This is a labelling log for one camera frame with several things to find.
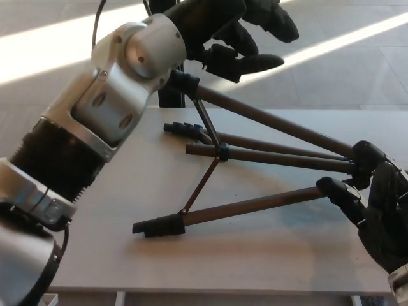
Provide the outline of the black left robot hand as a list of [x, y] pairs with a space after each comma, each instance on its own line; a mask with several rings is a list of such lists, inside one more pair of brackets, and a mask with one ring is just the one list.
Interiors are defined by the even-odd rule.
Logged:
[[280, 1], [182, 1], [164, 15], [177, 27], [186, 58], [208, 73], [233, 83], [242, 75], [277, 68], [284, 59], [261, 54], [243, 20], [283, 43], [299, 38], [298, 28]]

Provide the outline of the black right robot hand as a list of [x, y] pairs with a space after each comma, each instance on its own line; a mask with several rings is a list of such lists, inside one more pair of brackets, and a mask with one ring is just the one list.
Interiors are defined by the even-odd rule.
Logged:
[[316, 186], [357, 227], [372, 259], [391, 274], [407, 264], [407, 172], [368, 141], [356, 143], [353, 152], [357, 165], [372, 172], [366, 205], [351, 184], [323, 177]]

